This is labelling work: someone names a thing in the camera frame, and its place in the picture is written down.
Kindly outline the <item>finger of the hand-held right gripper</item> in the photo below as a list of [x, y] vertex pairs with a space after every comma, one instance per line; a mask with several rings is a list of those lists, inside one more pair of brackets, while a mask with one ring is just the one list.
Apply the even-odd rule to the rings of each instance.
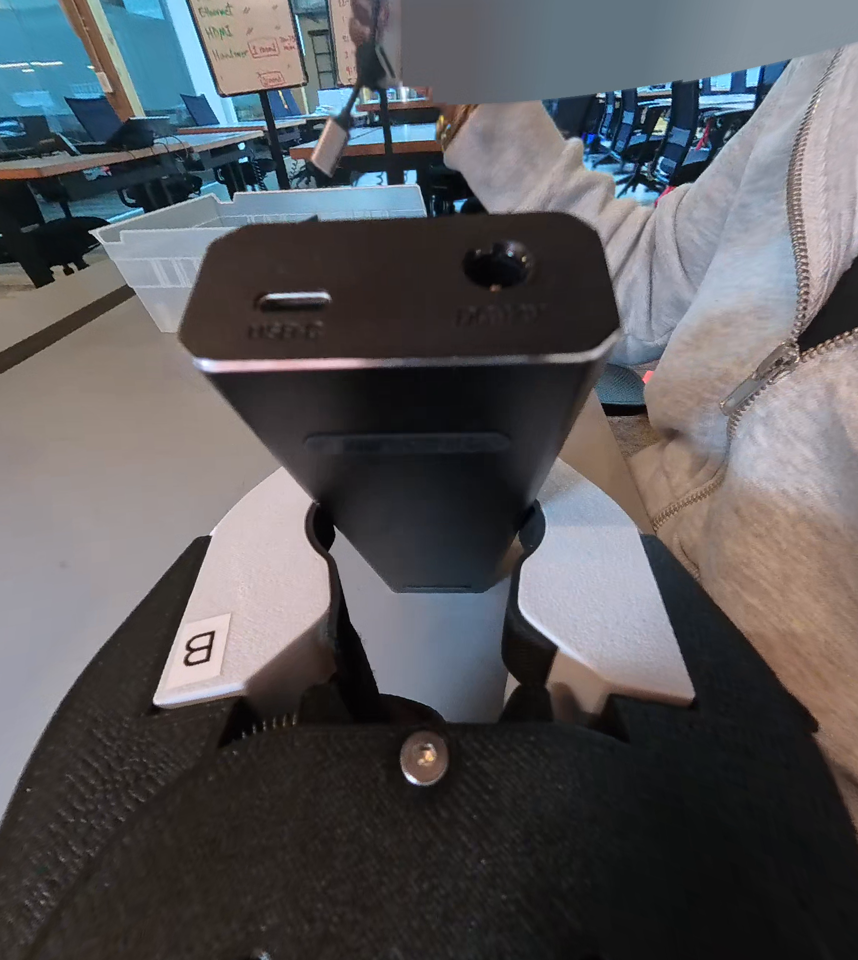
[[401, 82], [400, 1], [351, 1], [350, 38], [358, 84]]

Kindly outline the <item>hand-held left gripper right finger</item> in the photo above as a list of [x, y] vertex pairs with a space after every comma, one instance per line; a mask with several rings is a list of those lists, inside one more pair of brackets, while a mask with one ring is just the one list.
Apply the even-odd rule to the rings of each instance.
[[561, 460], [518, 534], [502, 640], [504, 703], [545, 690], [563, 722], [600, 719], [612, 698], [681, 709], [696, 692], [643, 535]]

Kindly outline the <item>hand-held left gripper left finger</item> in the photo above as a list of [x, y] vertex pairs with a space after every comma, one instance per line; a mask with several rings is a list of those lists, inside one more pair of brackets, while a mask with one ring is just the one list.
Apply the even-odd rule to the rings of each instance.
[[209, 536], [153, 705], [241, 698], [272, 719], [296, 714], [305, 694], [329, 682], [351, 719], [382, 722], [334, 539], [327, 516], [283, 468], [247, 493]]

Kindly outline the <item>black usb hub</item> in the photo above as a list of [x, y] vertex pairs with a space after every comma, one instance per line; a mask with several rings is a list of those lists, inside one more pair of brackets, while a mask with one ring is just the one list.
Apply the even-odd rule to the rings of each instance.
[[397, 593], [479, 593], [620, 319], [561, 212], [256, 223], [208, 246], [178, 338]]

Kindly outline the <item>clear plastic bin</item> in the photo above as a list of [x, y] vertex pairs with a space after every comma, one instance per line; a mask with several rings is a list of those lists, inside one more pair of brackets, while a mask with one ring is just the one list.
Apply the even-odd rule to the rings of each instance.
[[93, 230], [125, 284], [163, 333], [175, 333], [208, 246], [258, 213], [317, 214], [320, 222], [424, 218], [418, 185], [377, 185], [210, 194]]

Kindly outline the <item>handwritten whiteboard on stand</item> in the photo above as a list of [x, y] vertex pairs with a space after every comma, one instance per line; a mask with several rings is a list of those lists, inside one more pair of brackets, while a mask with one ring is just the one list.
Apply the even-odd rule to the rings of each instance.
[[189, 1], [195, 31], [219, 96], [256, 94], [278, 187], [291, 187], [273, 112], [271, 91], [308, 81], [291, 1]]
[[334, 47], [338, 85], [352, 88], [358, 78], [356, 44], [350, 34], [352, 8], [350, 1], [327, 1], [332, 44]]

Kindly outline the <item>wooden office desk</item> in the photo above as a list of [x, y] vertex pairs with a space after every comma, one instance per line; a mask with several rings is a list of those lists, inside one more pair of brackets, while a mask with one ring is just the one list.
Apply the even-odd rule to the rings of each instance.
[[442, 150], [435, 138], [434, 124], [402, 124], [389, 127], [391, 156], [385, 154], [384, 131], [379, 126], [351, 130], [340, 157], [333, 184], [348, 186], [360, 176], [414, 171], [418, 177], [442, 164]]
[[145, 194], [147, 210], [158, 210], [177, 203], [167, 179], [188, 174], [185, 162], [198, 162], [202, 171], [209, 172], [240, 163], [250, 156], [248, 143], [264, 138], [266, 132], [262, 125], [202, 127], [163, 137], [139, 150], [58, 152], [0, 162], [0, 198], [13, 186], [42, 186], [55, 202], [66, 203], [135, 187]]

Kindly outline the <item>person in grey hoodie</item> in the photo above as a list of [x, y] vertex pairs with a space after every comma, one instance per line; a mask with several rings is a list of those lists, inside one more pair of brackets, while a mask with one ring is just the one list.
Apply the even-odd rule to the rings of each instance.
[[858, 830], [858, 328], [799, 338], [858, 256], [858, 43], [794, 61], [702, 174], [726, 178], [696, 308], [665, 352], [654, 527], [819, 722]]

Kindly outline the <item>black bag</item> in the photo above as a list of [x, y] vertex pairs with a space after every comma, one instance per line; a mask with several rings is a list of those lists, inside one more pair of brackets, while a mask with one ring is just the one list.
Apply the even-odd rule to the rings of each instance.
[[104, 142], [106, 150], [132, 152], [151, 147], [159, 138], [172, 135], [168, 116], [133, 116], [123, 121]]

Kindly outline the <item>row of black office chairs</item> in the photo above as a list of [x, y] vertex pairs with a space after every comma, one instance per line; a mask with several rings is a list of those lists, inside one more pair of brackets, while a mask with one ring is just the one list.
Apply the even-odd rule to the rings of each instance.
[[787, 61], [691, 81], [544, 102], [583, 160], [614, 178], [617, 195], [649, 199], [693, 183], [747, 125]]

